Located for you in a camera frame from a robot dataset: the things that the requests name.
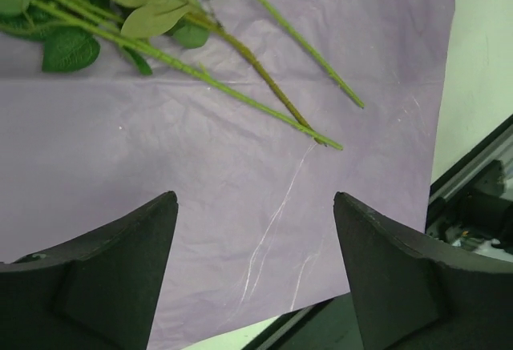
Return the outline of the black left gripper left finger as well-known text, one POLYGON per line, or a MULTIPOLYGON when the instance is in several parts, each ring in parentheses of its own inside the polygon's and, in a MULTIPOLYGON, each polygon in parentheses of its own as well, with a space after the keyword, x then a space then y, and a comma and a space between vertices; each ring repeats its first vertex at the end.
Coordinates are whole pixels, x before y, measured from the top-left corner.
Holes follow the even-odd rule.
POLYGON ((145 349, 176 228, 172 191, 1 265, 3 349, 145 349))

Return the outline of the yellow and pink flower bunch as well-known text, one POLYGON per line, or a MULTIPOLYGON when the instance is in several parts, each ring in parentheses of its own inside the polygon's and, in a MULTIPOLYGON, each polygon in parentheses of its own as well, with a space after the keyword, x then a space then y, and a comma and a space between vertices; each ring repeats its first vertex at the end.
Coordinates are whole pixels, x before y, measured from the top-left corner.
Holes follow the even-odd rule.
MULTIPOLYGON (((89 67, 99 56, 101 40, 115 44, 124 53, 127 41, 119 36, 118 23, 122 17, 110 0, 1 0, 2 33, 40 42, 41 68, 47 73, 71 73, 89 67)), ((147 64, 153 58, 141 55, 147 64)))

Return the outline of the pink and purple wrapping paper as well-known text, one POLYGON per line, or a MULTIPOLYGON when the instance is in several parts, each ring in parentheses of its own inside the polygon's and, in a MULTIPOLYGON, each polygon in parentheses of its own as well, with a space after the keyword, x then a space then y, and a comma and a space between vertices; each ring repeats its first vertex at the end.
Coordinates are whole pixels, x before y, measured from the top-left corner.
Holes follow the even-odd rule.
POLYGON ((359 108, 256 0, 215 0, 337 151, 109 43, 76 74, 1 38, 1 259, 65 242, 165 191, 180 204, 151 332, 181 348, 348 291, 333 197, 425 224, 454 0, 269 0, 364 102, 359 108))

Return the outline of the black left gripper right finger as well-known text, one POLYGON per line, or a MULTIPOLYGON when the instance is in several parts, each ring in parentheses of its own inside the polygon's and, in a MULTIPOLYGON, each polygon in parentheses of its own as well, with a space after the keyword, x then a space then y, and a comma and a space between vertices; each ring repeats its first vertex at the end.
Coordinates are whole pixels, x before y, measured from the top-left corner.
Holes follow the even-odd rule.
POLYGON ((333 213, 364 348, 512 348, 510 262, 430 238, 344 192, 333 213))

